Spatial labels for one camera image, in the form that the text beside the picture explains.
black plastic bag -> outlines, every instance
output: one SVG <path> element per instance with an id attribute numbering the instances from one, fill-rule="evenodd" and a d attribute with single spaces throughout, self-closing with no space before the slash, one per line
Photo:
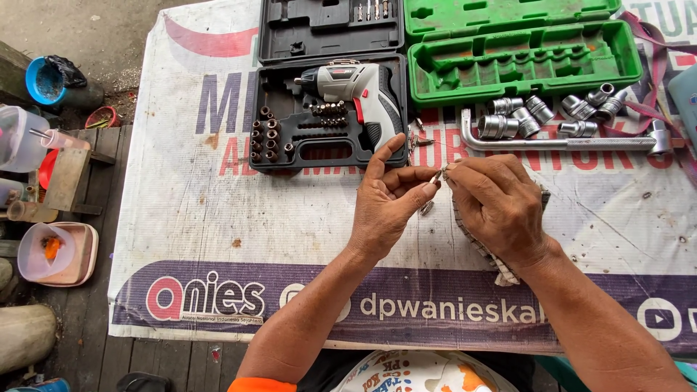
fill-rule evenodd
<path id="1" fill-rule="evenodd" d="M 71 89 L 73 87 L 85 87 L 87 85 L 85 75 L 77 69 L 72 61 L 64 57 L 56 56 L 55 54 L 44 56 L 44 61 L 61 73 L 63 76 L 63 87 Z"/>

pink container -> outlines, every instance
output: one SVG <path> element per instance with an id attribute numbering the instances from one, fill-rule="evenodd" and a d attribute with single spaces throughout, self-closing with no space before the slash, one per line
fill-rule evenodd
<path id="1" fill-rule="evenodd" d="M 88 142 L 68 136 L 65 133 L 60 133 L 55 129 L 46 130 L 45 133 L 51 137 L 50 139 L 46 139 L 45 137 L 41 138 L 41 145 L 47 149 L 60 149 L 61 147 L 83 150 L 92 149 L 92 146 L 90 146 Z"/>

green case lid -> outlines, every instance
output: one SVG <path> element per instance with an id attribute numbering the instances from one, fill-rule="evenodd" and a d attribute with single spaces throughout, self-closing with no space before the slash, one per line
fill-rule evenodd
<path id="1" fill-rule="evenodd" d="M 621 0 L 404 0 L 409 44 L 607 20 Z"/>

right hand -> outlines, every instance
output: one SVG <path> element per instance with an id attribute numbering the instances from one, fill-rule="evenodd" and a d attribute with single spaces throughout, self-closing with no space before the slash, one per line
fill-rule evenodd
<path id="1" fill-rule="evenodd" d="M 542 192 L 516 156 L 464 158 L 446 173 L 467 230 L 511 267 L 535 265 L 554 247 L 542 231 Z"/>

anies logo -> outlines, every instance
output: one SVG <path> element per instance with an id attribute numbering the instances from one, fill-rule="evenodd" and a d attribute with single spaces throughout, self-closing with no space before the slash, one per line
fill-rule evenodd
<path id="1" fill-rule="evenodd" d="M 206 279 L 191 280 L 185 287 L 171 276 L 157 279 L 148 289 L 148 311 L 160 321 L 263 323 L 262 284 L 251 282 L 242 287 L 234 280 L 219 284 L 215 271 L 209 272 Z"/>

